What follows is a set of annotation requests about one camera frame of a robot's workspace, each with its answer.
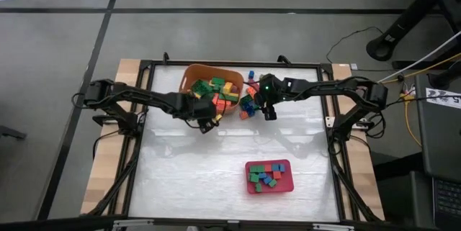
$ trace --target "white table surface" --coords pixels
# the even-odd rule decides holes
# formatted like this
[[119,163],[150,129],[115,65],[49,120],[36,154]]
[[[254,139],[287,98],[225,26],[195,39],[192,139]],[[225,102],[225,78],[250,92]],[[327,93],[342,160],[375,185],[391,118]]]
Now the white table surface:
[[[156,66],[152,91],[178,91],[186,66]],[[250,68],[227,68],[247,79]],[[254,68],[317,81],[313,69]],[[130,217],[339,221],[319,97],[276,104],[277,120],[240,120],[239,109],[203,135],[150,108],[136,169]],[[245,163],[288,159],[295,189],[250,195]]]

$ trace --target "keyboard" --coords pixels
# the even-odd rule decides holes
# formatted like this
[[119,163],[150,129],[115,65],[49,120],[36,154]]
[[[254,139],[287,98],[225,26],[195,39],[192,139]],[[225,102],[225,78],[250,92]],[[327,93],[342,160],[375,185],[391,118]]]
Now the keyboard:
[[461,184],[434,180],[435,210],[461,217]]

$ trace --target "yellow cable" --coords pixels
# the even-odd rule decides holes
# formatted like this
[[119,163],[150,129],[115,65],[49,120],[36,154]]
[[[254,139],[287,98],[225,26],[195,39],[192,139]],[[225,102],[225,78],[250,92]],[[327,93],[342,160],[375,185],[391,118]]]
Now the yellow cable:
[[400,97],[402,97],[403,99],[405,99],[405,122],[406,122],[406,129],[408,130],[408,133],[410,133],[411,137],[415,140],[415,142],[421,147],[421,143],[418,141],[418,139],[416,139],[415,135],[413,134],[413,132],[411,131],[411,128],[410,128],[410,121],[408,120],[408,105],[410,104],[410,101],[408,101],[409,99],[414,99],[414,97],[412,95],[404,95],[404,94],[401,94]]
[[[456,55],[453,55],[451,58],[447,58],[447,59],[445,59],[445,60],[443,60],[443,61],[440,61],[440,62],[438,62],[438,63],[435,64],[435,65],[429,66],[428,68],[421,69],[421,70],[419,70],[419,71],[417,71],[417,72],[414,72],[414,73],[410,73],[410,74],[408,74],[408,75],[406,75],[406,76],[403,76],[403,78],[407,78],[407,77],[410,77],[410,76],[415,76],[415,75],[420,74],[420,73],[424,73],[424,72],[426,72],[427,70],[430,70],[430,69],[432,69],[432,68],[434,68],[434,67],[436,67],[436,66],[438,66],[438,65],[441,65],[441,64],[443,64],[443,63],[446,63],[446,62],[448,62],[448,61],[450,61],[450,60],[452,60],[452,59],[455,59],[455,58],[459,57],[460,55],[461,55],[461,53],[458,53],[458,54],[456,54]],[[394,82],[396,82],[396,81],[398,81],[398,79],[393,79],[393,80],[389,80],[389,81],[383,81],[382,84],[394,83]]]

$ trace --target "white cable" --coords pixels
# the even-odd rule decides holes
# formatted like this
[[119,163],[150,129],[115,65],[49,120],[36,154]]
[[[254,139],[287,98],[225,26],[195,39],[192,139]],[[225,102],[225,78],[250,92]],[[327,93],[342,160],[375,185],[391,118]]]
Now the white cable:
[[426,60],[428,57],[430,57],[431,55],[433,55],[435,52],[439,51],[442,47],[444,47],[445,45],[447,45],[448,43],[450,43],[453,39],[455,39],[457,36],[459,36],[461,34],[461,31],[456,33],[453,37],[451,37],[449,40],[445,41],[445,43],[441,44],[438,48],[434,49],[432,52],[430,52],[429,54],[427,54],[425,57],[423,57],[422,59],[416,61],[415,63],[412,63],[411,65],[405,67],[404,69],[398,71],[398,72],[395,72],[393,74],[391,74],[390,76],[386,76],[384,77],[383,79],[379,80],[378,83],[384,81],[384,80],[388,80],[389,78],[393,77],[393,76],[397,76],[399,73],[402,73],[404,72],[405,70],[409,69],[409,68],[412,68],[414,65],[417,65],[419,64],[420,62]]

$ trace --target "orange basket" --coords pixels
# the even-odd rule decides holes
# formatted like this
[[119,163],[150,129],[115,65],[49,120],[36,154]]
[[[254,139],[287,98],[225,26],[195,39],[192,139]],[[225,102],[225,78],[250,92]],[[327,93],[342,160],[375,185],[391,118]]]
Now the orange basket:
[[233,85],[237,86],[237,93],[239,94],[237,103],[225,108],[225,114],[234,112],[238,107],[238,103],[241,98],[241,91],[243,90],[243,76],[238,72],[208,65],[189,65],[182,76],[181,84],[179,85],[179,92],[187,93],[187,90],[190,90],[197,80],[208,82],[211,81],[213,77],[222,78],[226,83],[231,82]]

